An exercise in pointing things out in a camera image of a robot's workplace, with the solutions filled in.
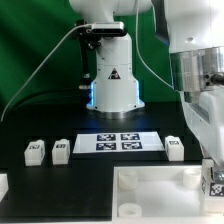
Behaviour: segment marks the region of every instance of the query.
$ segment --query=small white cube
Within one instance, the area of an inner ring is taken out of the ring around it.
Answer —
[[[45,155],[44,141],[30,142],[24,154],[26,166],[41,165]]]
[[[184,161],[184,146],[180,138],[173,136],[166,137],[165,150],[169,161]]]
[[[56,141],[52,150],[52,159],[54,165],[68,164],[70,156],[70,143],[66,139]]]

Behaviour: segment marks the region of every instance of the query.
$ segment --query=blue light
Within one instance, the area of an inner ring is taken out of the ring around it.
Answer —
[[[139,98],[139,82],[137,81],[137,103],[140,104],[141,100]]]
[[[91,107],[93,107],[93,105],[94,105],[94,93],[93,93],[93,90],[94,90],[94,85],[93,85],[93,82],[92,82],[91,83],[91,92],[90,92],[91,100],[88,103],[88,106],[91,106]]]

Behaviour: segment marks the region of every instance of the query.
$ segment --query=black table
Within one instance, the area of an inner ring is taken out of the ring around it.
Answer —
[[[162,142],[178,136],[185,146],[184,162],[168,162],[165,152],[122,152],[70,156],[68,165],[53,166],[54,142],[77,134],[157,131]],[[26,167],[24,151],[42,139],[46,155],[41,166]],[[89,116],[80,104],[25,106],[0,125],[0,172],[8,174],[9,191],[0,203],[2,222],[111,220],[113,168],[200,164],[196,138],[185,124],[180,103],[150,103],[145,112],[124,120]]]

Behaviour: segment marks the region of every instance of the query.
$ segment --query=white cable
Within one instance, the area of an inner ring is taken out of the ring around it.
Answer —
[[[56,47],[50,52],[50,54],[43,60],[43,62],[37,67],[37,69],[32,73],[32,75],[27,79],[27,81],[22,85],[22,87],[14,94],[14,96],[10,99],[8,104],[3,110],[2,116],[1,116],[1,122],[4,120],[5,113],[8,109],[8,107],[11,105],[13,100],[23,91],[23,89],[30,83],[30,81],[34,78],[34,76],[37,74],[37,72],[43,67],[43,65],[46,63],[46,61],[55,53],[55,51],[61,46],[61,44],[65,41],[65,39],[73,33],[75,30],[81,28],[81,27],[88,27],[90,24],[85,24],[81,26],[74,27],[72,30],[70,30],[62,39],[61,41],[56,45]]]
[[[149,70],[157,79],[159,79],[161,82],[163,82],[165,85],[167,85],[168,87],[173,88],[173,84],[170,85],[169,83],[165,82],[162,78],[160,78],[151,68],[148,67],[148,65],[145,63],[145,61],[143,60],[140,52],[139,52],[139,46],[138,46],[138,14],[139,14],[139,0],[137,1],[137,13],[136,13],[136,30],[135,30],[135,39],[136,39],[136,50],[137,50],[137,54],[142,62],[142,64],[146,67],[147,70]]]

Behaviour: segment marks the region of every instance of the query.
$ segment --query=white tray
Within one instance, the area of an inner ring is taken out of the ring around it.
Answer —
[[[121,169],[137,171],[134,190],[121,190],[118,173]],[[223,217],[202,216],[199,190],[183,186],[185,169],[200,166],[116,167],[114,169],[112,222],[116,224],[223,224]],[[137,218],[118,217],[119,206],[134,203],[142,208]]]

